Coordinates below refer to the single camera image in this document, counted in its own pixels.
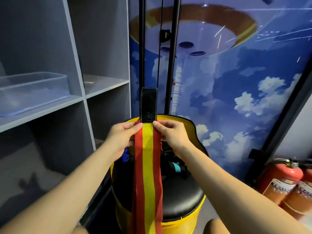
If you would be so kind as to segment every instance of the fire extinguisher label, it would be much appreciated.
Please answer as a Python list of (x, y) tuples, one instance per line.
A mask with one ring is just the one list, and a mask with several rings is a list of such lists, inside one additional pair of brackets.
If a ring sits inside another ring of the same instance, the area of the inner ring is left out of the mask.
[(287, 184), (285, 182), (282, 182), (282, 181), (274, 178), (271, 181), (269, 186), (272, 186), (272, 189), (276, 192), (279, 192), (282, 194), (288, 194), (296, 185)]
[(306, 199), (312, 200), (312, 187), (303, 181), (300, 181), (296, 187), (296, 192)]

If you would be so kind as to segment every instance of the black cushioned lid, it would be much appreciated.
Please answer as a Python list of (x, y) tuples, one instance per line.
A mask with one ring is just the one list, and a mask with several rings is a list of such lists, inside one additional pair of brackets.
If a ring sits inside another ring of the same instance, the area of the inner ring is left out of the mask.
[[(112, 186), (124, 208), (131, 212), (133, 191), (133, 161), (116, 161), (112, 173)], [(204, 193), (195, 179), (184, 180), (178, 175), (163, 180), (163, 222), (188, 216), (201, 203)]]

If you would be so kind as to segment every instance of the hand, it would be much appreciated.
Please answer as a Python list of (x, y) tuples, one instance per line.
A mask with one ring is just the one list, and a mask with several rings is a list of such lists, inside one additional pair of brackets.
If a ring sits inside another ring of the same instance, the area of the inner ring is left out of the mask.
[(134, 134), (143, 127), (142, 123), (124, 122), (113, 125), (104, 144), (109, 146), (114, 161), (119, 159), (126, 147), (134, 145)]
[(176, 155), (184, 146), (192, 144), (182, 122), (172, 120), (160, 120), (159, 122), (154, 121), (153, 126), (162, 134)]

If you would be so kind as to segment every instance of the forearm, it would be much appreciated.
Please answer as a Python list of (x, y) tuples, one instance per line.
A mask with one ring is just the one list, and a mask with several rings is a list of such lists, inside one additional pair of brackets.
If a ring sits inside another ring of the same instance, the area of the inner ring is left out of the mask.
[(113, 162), (110, 153), (104, 144), (58, 186), (0, 229), (0, 234), (71, 233)]
[(185, 161), (229, 232), (310, 233), (288, 213), (225, 172), (193, 145), (186, 145), (179, 156)]

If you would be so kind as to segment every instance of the shelving unit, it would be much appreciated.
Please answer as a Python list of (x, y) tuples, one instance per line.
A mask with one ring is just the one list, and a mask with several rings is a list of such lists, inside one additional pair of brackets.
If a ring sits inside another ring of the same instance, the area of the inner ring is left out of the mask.
[(65, 74), (71, 94), (0, 117), (1, 227), (131, 117), (128, 0), (0, 0), (0, 30), (0, 77)]

